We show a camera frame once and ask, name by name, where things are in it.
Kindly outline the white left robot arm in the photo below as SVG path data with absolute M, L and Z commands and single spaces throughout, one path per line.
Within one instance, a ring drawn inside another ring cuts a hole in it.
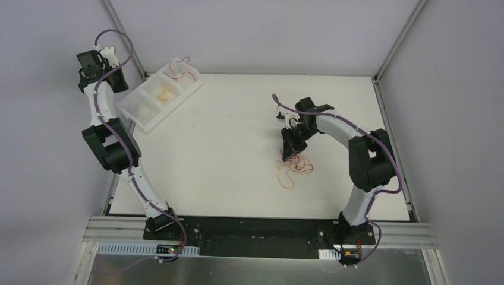
M 141 165 L 141 151 L 116 115 L 113 96 L 128 90 L 122 66 L 112 46 L 95 47 L 77 55 L 81 65 L 78 87 L 88 98 L 91 121 L 82 136 L 101 166 L 118 175 L 140 201 L 146 216 L 145 240 L 182 239 L 177 215 L 162 201 Z

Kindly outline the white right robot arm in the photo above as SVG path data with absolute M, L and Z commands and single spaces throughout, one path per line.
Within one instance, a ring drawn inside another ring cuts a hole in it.
M 384 187 L 398 174 L 388 133 L 359 127 L 329 104 L 316 106 L 310 97 L 299 100 L 293 109 L 278 103 L 277 110 L 277 119 L 285 122 L 281 129 L 283 161 L 300 159 L 308 139 L 316 134 L 327 134 L 348 150 L 353 187 L 338 217 L 336 240 L 353 243 L 367 233 L 376 195 L 385 193 Z

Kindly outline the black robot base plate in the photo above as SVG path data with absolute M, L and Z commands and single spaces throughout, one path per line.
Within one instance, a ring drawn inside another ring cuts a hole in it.
M 336 240 L 337 219 L 182 216 L 182 239 L 156 240 L 185 244 L 210 257 L 316 259 L 323 249 L 374 246 L 371 225 L 356 241 Z

